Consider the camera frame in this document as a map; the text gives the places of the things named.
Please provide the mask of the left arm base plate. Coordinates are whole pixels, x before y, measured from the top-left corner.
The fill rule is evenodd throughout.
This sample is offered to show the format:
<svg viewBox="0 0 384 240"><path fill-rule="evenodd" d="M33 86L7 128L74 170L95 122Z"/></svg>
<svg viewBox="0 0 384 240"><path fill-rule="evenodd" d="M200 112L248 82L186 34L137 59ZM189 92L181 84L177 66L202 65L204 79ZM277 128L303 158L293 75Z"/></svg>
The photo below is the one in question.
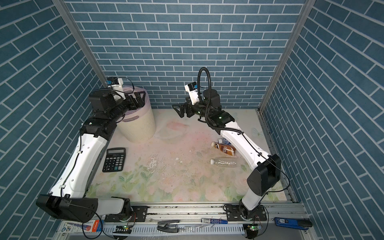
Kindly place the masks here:
<svg viewBox="0 0 384 240"><path fill-rule="evenodd" d="M132 206L131 212L128 217L123 218L120 215L106 215L106 223L133 223L133 222L144 222L148 213L148 206Z"/></svg>

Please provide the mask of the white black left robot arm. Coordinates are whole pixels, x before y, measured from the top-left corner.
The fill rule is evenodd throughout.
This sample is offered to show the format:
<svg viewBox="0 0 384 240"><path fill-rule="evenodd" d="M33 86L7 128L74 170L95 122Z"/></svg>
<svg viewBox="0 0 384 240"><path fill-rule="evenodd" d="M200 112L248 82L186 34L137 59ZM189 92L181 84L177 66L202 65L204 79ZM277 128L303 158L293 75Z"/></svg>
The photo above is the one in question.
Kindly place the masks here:
<svg viewBox="0 0 384 240"><path fill-rule="evenodd" d="M128 94L100 89L90 93L93 115L80 128L75 150L57 183L48 194L38 196L36 205L58 220L86 223L103 215L114 215L121 222L130 220L129 199L86 198L86 192L119 120L126 112L144 107L147 98L146 91Z"/></svg>

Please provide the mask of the clear bottle blue label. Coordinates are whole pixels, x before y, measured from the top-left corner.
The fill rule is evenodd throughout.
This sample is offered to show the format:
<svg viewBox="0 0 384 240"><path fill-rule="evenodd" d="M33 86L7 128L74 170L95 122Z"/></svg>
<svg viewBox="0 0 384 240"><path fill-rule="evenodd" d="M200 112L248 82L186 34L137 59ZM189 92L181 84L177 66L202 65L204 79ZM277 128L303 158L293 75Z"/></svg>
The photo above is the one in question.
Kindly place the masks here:
<svg viewBox="0 0 384 240"><path fill-rule="evenodd" d="M222 145L231 145L230 141L228 141L228 140L225 139L225 138L220 138L220 139L218 139L218 143L219 143L219 144L222 144Z"/></svg>

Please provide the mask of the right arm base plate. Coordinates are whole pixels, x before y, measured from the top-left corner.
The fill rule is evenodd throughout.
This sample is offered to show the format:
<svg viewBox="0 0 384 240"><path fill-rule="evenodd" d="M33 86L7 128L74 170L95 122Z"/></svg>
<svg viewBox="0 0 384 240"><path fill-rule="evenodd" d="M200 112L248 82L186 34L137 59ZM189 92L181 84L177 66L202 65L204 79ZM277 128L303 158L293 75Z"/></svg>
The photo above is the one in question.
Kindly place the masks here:
<svg viewBox="0 0 384 240"><path fill-rule="evenodd" d="M262 205L259 205L250 211L243 205L224 204L223 210L225 211L229 222L253 220L263 222L268 219L267 212Z"/></svg>

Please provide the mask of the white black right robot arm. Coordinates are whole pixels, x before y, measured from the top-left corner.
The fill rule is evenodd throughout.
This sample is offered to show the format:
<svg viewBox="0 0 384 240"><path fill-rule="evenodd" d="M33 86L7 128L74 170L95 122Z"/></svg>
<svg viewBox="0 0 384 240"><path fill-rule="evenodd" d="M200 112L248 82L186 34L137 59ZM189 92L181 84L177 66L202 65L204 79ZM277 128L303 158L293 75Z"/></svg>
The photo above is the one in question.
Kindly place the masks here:
<svg viewBox="0 0 384 240"><path fill-rule="evenodd" d="M193 115L204 118L204 122L228 140L246 160L252 172L247 178L249 189L241 199L240 208L244 216L250 214L260 205L266 193L280 181L282 172L279 156L262 150L241 130L235 119L221 108L188 102L172 107L181 118Z"/></svg>

